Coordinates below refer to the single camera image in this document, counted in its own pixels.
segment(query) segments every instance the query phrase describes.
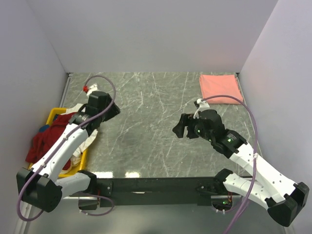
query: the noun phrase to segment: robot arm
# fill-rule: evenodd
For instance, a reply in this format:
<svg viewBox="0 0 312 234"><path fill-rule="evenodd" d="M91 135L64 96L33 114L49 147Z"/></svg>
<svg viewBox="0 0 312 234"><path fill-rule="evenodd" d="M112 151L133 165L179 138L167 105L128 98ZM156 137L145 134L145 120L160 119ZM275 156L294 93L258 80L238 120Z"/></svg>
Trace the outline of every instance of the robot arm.
<svg viewBox="0 0 312 234"><path fill-rule="evenodd" d="M97 129L104 121L108 121L120 113L119 108L114 104L103 116L96 118L88 124L77 129L70 137L67 135L72 132L79 124L103 111L112 98L109 94L101 91L93 91L85 105L85 111L75 113L69 120L62 136L56 141L52 148L35 163L30 170L20 169L17 173L18 190L21 191L27 180L37 171L40 166L44 168L27 186L22 200L40 208L46 212L51 212L59 204L60 200L76 192L84 191L94 193L97 184L95 174L88 171L79 171L75 175L58 179L65 163L73 155L74 151ZM65 143L59 148L47 164L45 160L59 146L59 143L66 139Z"/></svg>
<svg viewBox="0 0 312 234"><path fill-rule="evenodd" d="M182 114L173 132L178 138L201 137L211 143L213 148L231 161L240 165L250 175L253 174L253 159L256 157L256 183L249 199L268 210L269 215L279 224L288 227L305 206L309 188L303 182L295 183L282 175L259 154L254 155L252 146L236 131L225 129L220 115L200 99L195 102L195 114ZM230 170L223 169L215 176L229 192L245 196L250 181L239 177Z"/></svg>

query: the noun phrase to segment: yellow tray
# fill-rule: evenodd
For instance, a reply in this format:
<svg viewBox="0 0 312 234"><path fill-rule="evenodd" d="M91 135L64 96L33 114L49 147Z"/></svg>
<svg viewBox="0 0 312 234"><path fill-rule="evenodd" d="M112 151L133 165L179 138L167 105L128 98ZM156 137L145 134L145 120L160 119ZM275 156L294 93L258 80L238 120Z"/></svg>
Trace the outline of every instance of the yellow tray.
<svg viewBox="0 0 312 234"><path fill-rule="evenodd" d="M60 115L66 112L66 108L53 108L50 112L50 115L48 117L48 120L46 122L46 124L51 125L54 119L55 115ZM83 170L86 167L86 161L87 161L87 154L88 154L88 149L86 149L85 151L83 151L82 156L81 156L81 161L80 164L78 164L75 167L72 167L72 169L66 173L66 174L59 174L59 177L68 177L68 176L72 176L74 175L77 171L79 170Z"/></svg>

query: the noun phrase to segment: pink cloth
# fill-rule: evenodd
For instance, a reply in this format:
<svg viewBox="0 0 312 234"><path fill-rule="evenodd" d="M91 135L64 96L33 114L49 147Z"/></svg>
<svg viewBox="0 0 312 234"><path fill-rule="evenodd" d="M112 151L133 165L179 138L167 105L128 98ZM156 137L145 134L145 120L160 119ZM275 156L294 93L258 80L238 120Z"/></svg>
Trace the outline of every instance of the pink cloth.
<svg viewBox="0 0 312 234"><path fill-rule="evenodd" d="M230 95L243 101L243 96L239 91L238 83L234 75L200 75L199 84L203 98L215 95ZM207 102L209 104L240 104L228 97L216 97L207 100Z"/></svg>

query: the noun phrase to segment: red clip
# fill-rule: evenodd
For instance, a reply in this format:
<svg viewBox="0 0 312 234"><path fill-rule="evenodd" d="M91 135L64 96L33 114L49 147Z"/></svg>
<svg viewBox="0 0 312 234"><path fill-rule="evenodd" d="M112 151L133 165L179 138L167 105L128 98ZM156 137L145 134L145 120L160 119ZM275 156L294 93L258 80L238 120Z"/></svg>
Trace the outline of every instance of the red clip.
<svg viewBox="0 0 312 234"><path fill-rule="evenodd" d="M82 88L82 90L85 92L85 93L87 93L88 91L89 91L89 88L88 88L88 86L84 86L83 88Z"/></svg>

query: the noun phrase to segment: marble floor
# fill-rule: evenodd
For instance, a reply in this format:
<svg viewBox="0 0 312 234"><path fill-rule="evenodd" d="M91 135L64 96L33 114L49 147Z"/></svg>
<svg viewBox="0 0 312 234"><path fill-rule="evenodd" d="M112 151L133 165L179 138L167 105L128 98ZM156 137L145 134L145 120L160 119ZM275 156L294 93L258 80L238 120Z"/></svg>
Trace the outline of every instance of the marble floor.
<svg viewBox="0 0 312 234"><path fill-rule="evenodd" d="M215 176L223 168L248 176L235 163L216 152L203 139L178 139L172 128L182 113L194 113L201 97L200 72L73 73L63 106L86 103L85 80L95 74L109 77L117 89L121 113L101 124L89 148L87 170L99 177ZM104 79L95 78L99 88L112 94ZM254 130L241 105L211 105L233 129L250 143Z"/></svg>

